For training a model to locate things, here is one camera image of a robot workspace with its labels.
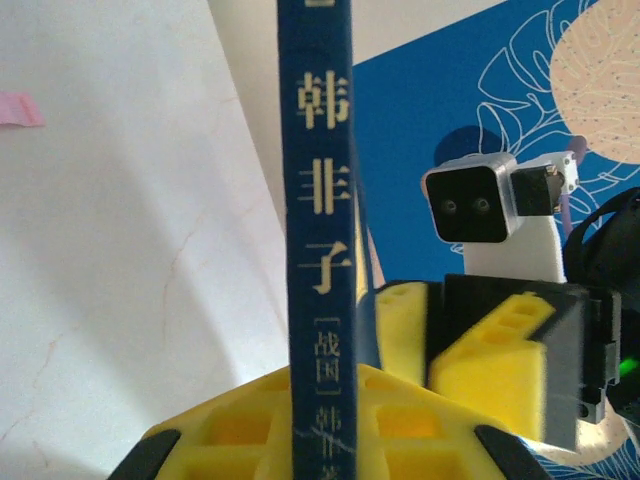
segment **yellow foam block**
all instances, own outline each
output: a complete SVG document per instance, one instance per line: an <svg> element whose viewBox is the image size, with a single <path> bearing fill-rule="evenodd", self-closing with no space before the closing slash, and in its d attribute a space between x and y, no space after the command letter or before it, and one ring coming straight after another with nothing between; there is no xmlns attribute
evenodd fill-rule
<svg viewBox="0 0 640 480"><path fill-rule="evenodd" d="M430 389L542 441L546 347L528 338L553 313L542 298L511 296L433 362Z"/></svg>
<svg viewBox="0 0 640 480"><path fill-rule="evenodd" d="M368 292L368 277L371 272L367 270L367 262L365 260L364 242L366 241L366 232L362 232L360 224L360 209L358 208L358 196L354 196L355 205L355 224L356 224L356 303L362 300L362 298Z"/></svg>
<svg viewBox="0 0 640 480"><path fill-rule="evenodd" d="M503 480L474 434L504 429L380 370L358 367L358 478ZM260 378L151 429L182 432L157 480L292 478L289 369Z"/></svg>
<svg viewBox="0 0 640 480"><path fill-rule="evenodd" d="M422 282L406 282L376 294L382 368L420 386L425 381L427 288Z"/></svg>

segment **blue book spine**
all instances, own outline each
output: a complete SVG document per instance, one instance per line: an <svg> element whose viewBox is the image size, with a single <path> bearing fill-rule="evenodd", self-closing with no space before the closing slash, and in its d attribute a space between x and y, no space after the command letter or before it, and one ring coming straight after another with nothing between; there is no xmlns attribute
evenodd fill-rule
<svg viewBox="0 0 640 480"><path fill-rule="evenodd" d="M294 479L355 480L350 2L279 0L278 43Z"/></svg>

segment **chinese characters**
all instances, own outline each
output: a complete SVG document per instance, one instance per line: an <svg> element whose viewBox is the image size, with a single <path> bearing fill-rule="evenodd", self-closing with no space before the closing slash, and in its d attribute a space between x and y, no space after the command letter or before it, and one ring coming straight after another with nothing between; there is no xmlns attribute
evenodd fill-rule
<svg viewBox="0 0 640 480"><path fill-rule="evenodd" d="M348 85L333 70L327 70L324 78L305 72L298 87L298 114L304 117L307 130L316 127L316 117L324 117L329 130L349 118Z"/></svg>
<svg viewBox="0 0 640 480"><path fill-rule="evenodd" d="M316 393L339 395L340 390L340 327L339 318L316 318L318 339L314 345L316 358Z"/></svg>
<svg viewBox="0 0 640 480"><path fill-rule="evenodd" d="M334 262L333 259L338 254L346 252L347 246L342 242L334 242L330 244L319 245L307 245L309 249L327 249L329 253L320 257L320 263L302 263L298 265L300 268L319 268L320 269L320 284L314 285L313 289L320 295L326 295L331 291L332 279L331 270L336 267L351 267L353 262L349 257L345 258L341 262Z"/></svg>
<svg viewBox="0 0 640 480"><path fill-rule="evenodd" d="M336 0L304 0L305 7L335 7Z"/></svg>
<svg viewBox="0 0 640 480"><path fill-rule="evenodd" d="M333 455L340 445L336 445L334 435L342 428L340 410L336 407L320 407L316 412L316 429L322 438L322 458L333 460Z"/></svg>
<svg viewBox="0 0 640 480"><path fill-rule="evenodd" d="M348 191L349 181L345 179L351 171L348 167L336 169L333 158L314 158L311 170L303 170L300 175L311 176L311 183L303 183L303 189L312 189L311 195L298 197L301 201L313 201L313 213L316 215L333 215L336 200L350 200Z"/></svg>

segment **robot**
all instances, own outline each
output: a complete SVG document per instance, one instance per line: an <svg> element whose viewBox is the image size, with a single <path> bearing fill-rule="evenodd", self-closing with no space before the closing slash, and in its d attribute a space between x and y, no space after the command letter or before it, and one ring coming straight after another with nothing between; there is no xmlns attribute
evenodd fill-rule
<svg viewBox="0 0 640 480"><path fill-rule="evenodd" d="M575 448L577 420L597 422L619 381L620 295L565 281L553 214L577 185L573 154L520 165L479 155L428 171L437 233L463 243L465 274L374 290L349 117L349 2L281 0L278 19L291 365L152 427L109 480L551 478L518 437ZM303 175L313 196L297 190ZM342 240L306 262L327 232ZM327 306L345 316L315 311ZM316 372L305 351L334 363ZM340 362L338 378L329 365ZM305 396L316 374L347 394Z"/></svg>

